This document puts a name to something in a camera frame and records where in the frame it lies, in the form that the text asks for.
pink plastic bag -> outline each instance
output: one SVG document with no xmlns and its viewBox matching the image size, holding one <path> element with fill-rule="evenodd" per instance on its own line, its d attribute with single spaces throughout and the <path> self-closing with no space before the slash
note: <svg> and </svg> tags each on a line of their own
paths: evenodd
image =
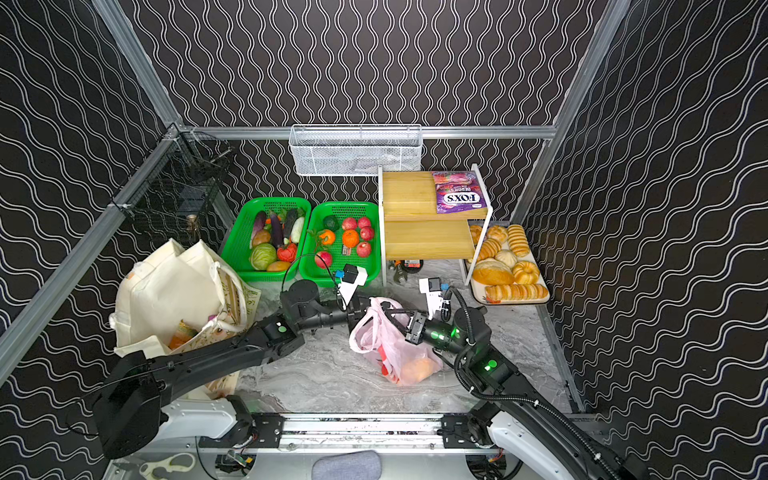
<svg viewBox="0 0 768 480">
<path fill-rule="evenodd" d="M 397 328 L 384 316 L 381 303 L 390 302 L 392 308 L 402 308 L 395 300 L 383 296 L 371 297 L 371 306 L 355 329 L 349 334 L 349 348 L 362 353 L 378 366 L 390 382 L 414 385 L 442 368 L 442 361 L 426 343 L 413 345 L 406 342 Z M 408 316 L 395 315 L 405 326 Z"/>
</svg>

bun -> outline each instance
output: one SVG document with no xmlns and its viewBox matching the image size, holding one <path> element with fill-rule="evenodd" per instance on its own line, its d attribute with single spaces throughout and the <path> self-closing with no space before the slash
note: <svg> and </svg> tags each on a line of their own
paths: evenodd
<svg viewBox="0 0 768 480">
<path fill-rule="evenodd" d="M 472 235 L 472 243 L 477 245 L 480 241 L 480 233 L 482 233 L 482 227 L 479 225 L 470 225 L 469 234 Z"/>
<path fill-rule="evenodd" d="M 488 303 L 501 303 L 510 300 L 538 300 L 546 296 L 546 287 L 538 283 L 534 285 L 497 285 L 485 288 L 485 300 Z"/>
<path fill-rule="evenodd" d="M 511 250 L 502 250 L 494 258 L 509 268 L 512 268 L 518 262 L 518 258 Z"/>
<path fill-rule="evenodd" d="M 509 249 L 518 257 L 525 257 L 531 252 L 528 239 L 525 238 L 525 232 L 520 225 L 507 227 L 507 243 L 509 243 Z"/>
<path fill-rule="evenodd" d="M 485 236 L 497 240 L 499 243 L 504 243 L 507 240 L 507 231 L 504 230 L 504 227 L 494 225 L 493 227 L 488 228 L 488 232 Z"/>
<path fill-rule="evenodd" d="M 515 281 L 515 276 L 508 266 L 498 260 L 489 258 L 478 262 L 475 265 L 475 271 L 472 273 L 472 279 L 483 285 L 504 285 Z"/>
<path fill-rule="evenodd" d="M 538 282 L 539 273 L 538 267 L 533 262 L 517 262 L 512 267 L 515 283 L 536 283 Z"/>
<path fill-rule="evenodd" d="M 485 260 L 486 258 L 495 257 L 498 252 L 502 250 L 502 244 L 498 240 L 488 238 L 482 243 L 480 247 L 480 254 L 478 260 Z"/>
</svg>

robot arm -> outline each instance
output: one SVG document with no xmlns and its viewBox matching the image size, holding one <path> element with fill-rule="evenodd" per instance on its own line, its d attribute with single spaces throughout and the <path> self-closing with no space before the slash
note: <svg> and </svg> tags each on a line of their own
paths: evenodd
<svg viewBox="0 0 768 480">
<path fill-rule="evenodd" d="M 352 266 L 348 268 L 349 272 L 345 268 L 339 277 L 343 282 L 356 283 L 359 275 Z M 429 279 L 427 285 L 440 286 L 439 279 Z M 451 291 L 443 287 L 443 296 L 433 300 L 430 313 L 385 312 L 390 319 L 394 313 L 411 314 L 407 327 L 393 321 L 407 341 L 426 342 L 457 355 L 454 368 L 459 382 L 484 405 L 470 412 L 473 441 L 509 450 L 539 475 L 553 480 L 647 478 L 647 469 L 637 457 L 621 458 L 596 443 L 541 397 L 515 364 L 491 344 L 484 307 L 467 307 L 456 292 L 462 308 L 450 319 L 450 309 L 441 303 L 450 298 Z M 369 306 L 366 296 L 347 291 L 321 303 L 317 285 L 309 280 L 295 282 L 281 293 L 280 301 L 280 310 L 226 341 L 154 359 L 145 359 L 139 352 L 125 356 L 92 406 L 104 456 L 121 458 L 155 439 L 161 426 L 169 423 L 164 407 L 184 393 L 228 373 L 289 355 L 304 344 L 304 330 L 346 324 L 351 331 Z M 248 412 L 236 401 L 231 403 L 238 411 L 233 415 L 245 419 L 230 433 L 244 429 L 240 438 L 247 438 Z M 520 432 L 532 434 L 530 441 L 522 441 L 523 435 L 517 436 Z"/>
</svg>

purple snack package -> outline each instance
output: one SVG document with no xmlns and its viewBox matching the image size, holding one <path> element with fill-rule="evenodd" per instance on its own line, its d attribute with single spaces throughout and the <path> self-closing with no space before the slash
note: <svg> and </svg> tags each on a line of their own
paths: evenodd
<svg viewBox="0 0 768 480">
<path fill-rule="evenodd" d="M 437 213 L 453 214 L 485 208 L 477 176 L 467 171 L 432 172 L 437 192 Z"/>
</svg>

gray marble surface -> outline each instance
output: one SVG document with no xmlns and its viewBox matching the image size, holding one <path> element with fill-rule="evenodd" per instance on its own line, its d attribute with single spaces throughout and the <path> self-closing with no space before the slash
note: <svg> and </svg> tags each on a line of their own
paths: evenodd
<svg viewBox="0 0 768 480">
<path fill-rule="evenodd" d="M 403 306 L 426 309 L 418 278 L 439 276 L 462 288 L 470 306 L 477 306 L 464 288 L 457 260 L 432 260 L 405 285 L 394 284 L 388 272 L 387 289 L 381 281 L 365 288 L 371 295 L 387 296 Z M 278 307 L 280 283 L 254 283 L 262 290 L 257 319 Z M 485 320 L 492 328 L 492 343 L 514 362 L 536 389 L 554 406 L 570 412 L 564 383 L 552 359 L 541 321 L 532 305 L 490 306 Z M 389 382 L 362 355 L 349 349 L 346 327 L 305 334 L 306 344 L 294 354 L 266 366 L 240 372 L 237 394 L 252 411 L 261 412 L 466 412 L 473 399 L 445 366 L 415 386 Z"/>
</svg>

